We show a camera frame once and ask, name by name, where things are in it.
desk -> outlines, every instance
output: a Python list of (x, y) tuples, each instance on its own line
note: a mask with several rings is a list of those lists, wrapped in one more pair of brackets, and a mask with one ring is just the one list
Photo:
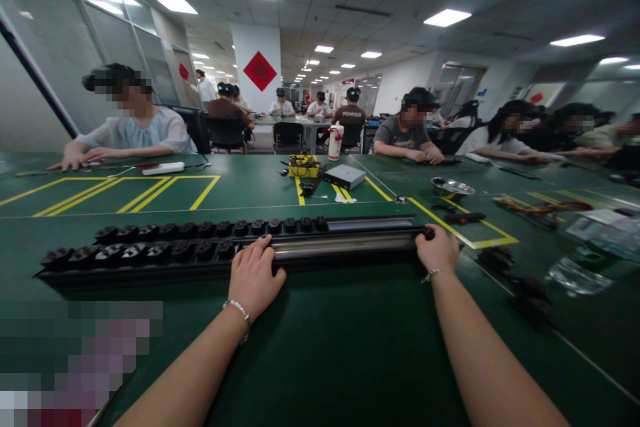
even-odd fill
[[(91, 242), (93, 232), (106, 225), (408, 213), (417, 215), (417, 224), (434, 222), (432, 216), (443, 217), (442, 211), (430, 210), (440, 202), (429, 184), (436, 175), (454, 177), (477, 191), (460, 205), (486, 213), (489, 225), (456, 226), (468, 243), (509, 245), (517, 273), (544, 282), (549, 267), (575, 244), (502, 210), (491, 203), (493, 196), (508, 193), (534, 203), (536, 195), (558, 200), (576, 195), (597, 202), (597, 207), (640, 205), (636, 189), (611, 183), (605, 172), (563, 169), (557, 163), (519, 165), (541, 176), (533, 181), (466, 159), (461, 165), (430, 167), (378, 155), (341, 158), (341, 163), (367, 171), (369, 181), (351, 192), (358, 202), (336, 203), (333, 187), (322, 183), (315, 195), (329, 195), (329, 199), (312, 197), (303, 205), (294, 180), (276, 173), (279, 160), (286, 156), (210, 155), (211, 167), (181, 172), (180, 179), (142, 207), (150, 196), (145, 191), (157, 180), (133, 179), (139, 173), (132, 171), (131, 179), (91, 199), (60, 213), (49, 211), (51, 216), (34, 217), (97, 185), (112, 171), (15, 178), (9, 175), (51, 165), (59, 155), (0, 155), (0, 160), (6, 162), (0, 163), (0, 294), (6, 300), (61, 299), (44, 283), (31, 279), (40, 269), (39, 260), (50, 249)], [(161, 159), (178, 160), (198, 163), (194, 155)], [(219, 178), (203, 196), (213, 176)], [(396, 195), (408, 195), (413, 201), (401, 205), (389, 201)], [(640, 406), (632, 400), (640, 394), (636, 383), (640, 378), (636, 362), (639, 276), (629, 276), (602, 294), (575, 299), (549, 284), (560, 335), (545, 335), (507, 305), (508, 287), (473, 261), (476, 253), (471, 248), (463, 251), (458, 268), (461, 281), (569, 422), (629, 425), (629, 419), (640, 414)], [(252, 328), (249, 341), (238, 349), (206, 425), (468, 425), (433, 295), (420, 278), (419, 269), (401, 263), (290, 275), (279, 297)], [(148, 356), (138, 357), (138, 369), (115, 395), (101, 426), (113, 425), (211, 321), (226, 300), (227, 288), (227, 280), (215, 280), (68, 297), (164, 301), (163, 337)], [(11, 357), (4, 356), (0, 362), (0, 372), (12, 371)]]

black chair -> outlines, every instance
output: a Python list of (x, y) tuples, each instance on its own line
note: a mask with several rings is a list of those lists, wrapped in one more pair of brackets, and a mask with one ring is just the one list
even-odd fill
[(245, 126), (240, 119), (235, 118), (212, 118), (207, 119), (207, 131), (209, 132), (209, 141), (211, 147), (231, 150), (245, 147), (245, 138), (243, 131)]
[(305, 128), (300, 123), (278, 122), (273, 126), (273, 153), (300, 153)]
[(342, 135), (342, 146), (340, 152), (345, 153), (347, 150), (360, 148), (360, 133), (362, 132), (361, 123), (345, 123), (343, 124), (345, 133)]
[(180, 107), (179, 105), (162, 105), (182, 117), (187, 126), (187, 133), (193, 140), (198, 153), (211, 153), (211, 146), (207, 140), (207, 128), (205, 126), (206, 115), (202, 110)]

bracelet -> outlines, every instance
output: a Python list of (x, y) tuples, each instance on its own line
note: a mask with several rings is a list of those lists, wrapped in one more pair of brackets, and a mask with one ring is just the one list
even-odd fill
[(438, 272), (443, 272), (443, 273), (445, 273), (445, 274), (451, 274), (452, 276), (457, 277), (457, 276), (455, 275), (455, 272), (452, 272), (452, 271), (450, 271), (450, 270), (432, 269), (432, 270), (427, 270), (427, 272), (428, 272), (428, 273), (427, 273), (427, 276), (426, 276), (426, 277), (424, 277), (424, 278), (420, 281), (420, 283), (421, 283), (421, 284), (424, 284), (425, 282), (431, 282), (431, 276), (433, 276), (433, 275), (437, 274)]
[(227, 306), (229, 304), (231, 304), (232, 306), (236, 307), (240, 312), (242, 312), (243, 317), (247, 321), (247, 333), (245, 334), (244, 337), (242, 337), (242, 340), (240, 341), (240, 345), (242, 345), (249, 338), (249, 332), (251, 331), (251, 315), (249, 315), (247, 313), (247, 311), (245, 310), (245, 308), (242, 305), (240, 305), (238, 302), (236, 302), (235, 300), (227, 300), (224, 304), (222, 304), (222, 310), (227, 308)]

table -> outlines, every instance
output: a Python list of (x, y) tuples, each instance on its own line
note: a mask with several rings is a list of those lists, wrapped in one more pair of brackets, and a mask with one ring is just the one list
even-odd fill
[[(368, 180), (350, 192), (356, 203), (335, 202), (335, 190), (328, 183), (322, 183), (315, 195), (329, 199), (300, 199), (295, 180), (277, 174), (279, 160), (286, 158), (279, 155), (210, 155), (210, 167), (170, 175), (153, 193), (146, 192), (163, 180), (140, 179), (132, 171), (86, 200), (77, 194), (104, 182), (110, 171), (13, 177), (16, 171), (44, 167), (58, 157), (0, 155), (0, 293), (5, 300), (61, 299), (31, 279), (39, 260), (52, 248), (91, 242), (93, 232), (105, 225), (406, 213), (417, 215), (416, 224), (437, 222), (434, 217), (441, 219), (443, 214), (430, 208), (440, 201), (429, 183), (436, 175), (477, 190), (460, 206), (483, 211), (488, 223), (454, 229), (470, 247), (508, 245), (517, 273), (544, 282), (549, 267), (575, 244), (502, 210), (491, 203), (493, 196), (507, 193), (526, 203), (540, 197), (582, 197), (597, 207), (640, 205), (636, 189), (611, 183), (604, 171), (563, 169), (557, 163), (519, 165), (541, 176), (533, 181), (466, 159), (461, 165), (429, 167), (378, 155), (341, 157), (339, 163), (367, 172)], [(199, 163), (195, 155), (161, 159), (177, 160)], [(412, 200), (391, 201), (398, 195)], [(65, 203), (71, 196), (76, 200)], [(61, 206), (50, 210), (57, 204)], [(34, 217), (44, 211), (48, 213)], [(549, 284), (559, 333), (540, 334), (507, 305), (509, 287), (474, 262), (477, 250), (463, 252), (461, 281), (572, 425), (629, 425), (629, 419), (640, 414), (638, 275), (602, 294), (579, 298)], [(249, 341), (238, 349), (207, 425), (292, 426), (308, 424), (310, 416), (314, 424), (468, 425), (433, 295), (420, 278), (419, 268), (403, 263), (290, 275), (280, 296), (256, 322)], [(113, 425), (189, 345), (220, 310), (227, 287), (227, 280), (215, 280), (67, 296), (164, 302), (163, 337), (148, 356), (138, 358), (138, 369), (126, 379), (99, 425)], [(25, 352), (33, 352), (26, 347)], [(33, 365), (40, 365), (36, 360)], [(23, 367), (15, 367), (10, 356), (0, 362), (2, 372), (26, 368), (26, 360)], [(47, 368), (65, 372), (65, 366)]]

hand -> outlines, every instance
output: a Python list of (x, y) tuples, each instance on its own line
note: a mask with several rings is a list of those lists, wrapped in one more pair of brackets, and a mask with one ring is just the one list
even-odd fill
[(442, 154), (438, 147), (429, 147), (426, 149), (425, 154), (427, 155), (427, 161), (431, 165), (437, 165), (445, 159), (445, 156)]
[(62, 162), (52, 165), (47, 170), (62, 169), (62, 171), (67, 171), (69, 168), (78, 170), (80, 166), (89, 167), (89, 161), (85, 159), (84, 153), (72, 152), (65, 153), (62, 157)]
[(427, 240), (420, 234), (415, 238), (420, 262), (427, 271), (439, 269), (455, 272), (460, 254), (460, 242), (457, 237), (447, 234), (441, 226), (429, 224), (425, 227), (433, 229), (435, 237), (433, 240)]
[(271, 264), (275, 252), (267, 247), (271, 236), (259, 238), (249, 247), (241, 250), (231, 264), (229, 299), (242, 305), (254, 322), (276, 298), (287, 279), (287, 273), (280, 268), (275, 275)]
[(127, 158), (129, 151), (125, 149), (109, 149), (106, 147), (98, 147), (89, 150), (85, 154), (85, 161), (102, 161), (105, 158)]
[(427, 161), (427, 154), (421, 150), (407, 150), (406, 157), (414, 162)]

